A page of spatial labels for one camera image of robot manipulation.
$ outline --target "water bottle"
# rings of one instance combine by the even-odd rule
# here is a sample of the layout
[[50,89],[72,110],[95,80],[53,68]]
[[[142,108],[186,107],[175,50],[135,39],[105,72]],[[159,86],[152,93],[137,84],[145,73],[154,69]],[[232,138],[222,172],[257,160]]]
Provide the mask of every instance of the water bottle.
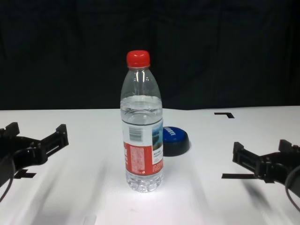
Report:
[[163,179],[161,96],[147,51],[129,52],[127,65],[120,102],[126,179],[133,190],[149,192]]

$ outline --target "blue lid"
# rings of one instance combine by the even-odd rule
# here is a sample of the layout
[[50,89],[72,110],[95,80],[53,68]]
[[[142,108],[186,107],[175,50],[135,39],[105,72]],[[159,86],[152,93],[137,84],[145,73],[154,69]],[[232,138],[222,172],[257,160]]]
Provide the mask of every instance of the blue lid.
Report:
[[177,127],[164,127],[164,143],[182,142],[184,140],[184,130]]

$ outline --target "red bottle cap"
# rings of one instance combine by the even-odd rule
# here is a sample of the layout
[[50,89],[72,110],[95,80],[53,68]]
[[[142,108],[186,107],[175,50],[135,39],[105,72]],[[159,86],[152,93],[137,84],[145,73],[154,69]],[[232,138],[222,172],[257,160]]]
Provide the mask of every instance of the red bottle cap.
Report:
[[134,50],[127,53],[127,65],[130,68],[150,66],[150,56],[145,50]]

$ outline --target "white table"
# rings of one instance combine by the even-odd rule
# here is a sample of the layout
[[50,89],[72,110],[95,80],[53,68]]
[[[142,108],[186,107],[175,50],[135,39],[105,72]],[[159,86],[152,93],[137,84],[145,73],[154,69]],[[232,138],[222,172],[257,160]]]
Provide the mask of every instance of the white table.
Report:
[[[235,119],[214,112],[231,112]],[[0,128],[14,121],[20,135],[36,139],[65,123],[70,145],[46,164],[28,167],[34,178],[14,179],[0,203],[1,225],[82,225],[93,216],[97,225],[299,224],[283,185],[221,176],[250,173],[232,162],[235,141],[258,155],[277,151],[280,139],[300,144],[300,107],[164,109],[164,126],[186,130],[192,147],[165,157],[164,183],[145,194],[126,184],[119,110],[0,112]],[[246,185],[259,190],[269,207],[253,200]]]

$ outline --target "black curtain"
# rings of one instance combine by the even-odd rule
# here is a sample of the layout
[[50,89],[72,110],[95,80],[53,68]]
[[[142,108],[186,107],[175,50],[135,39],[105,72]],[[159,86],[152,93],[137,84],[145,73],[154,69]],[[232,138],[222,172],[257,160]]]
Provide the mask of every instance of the black curtain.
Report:
[[297,0],[2,0],[0,109],[118,108],[130,50],[167,108],[300,105]]

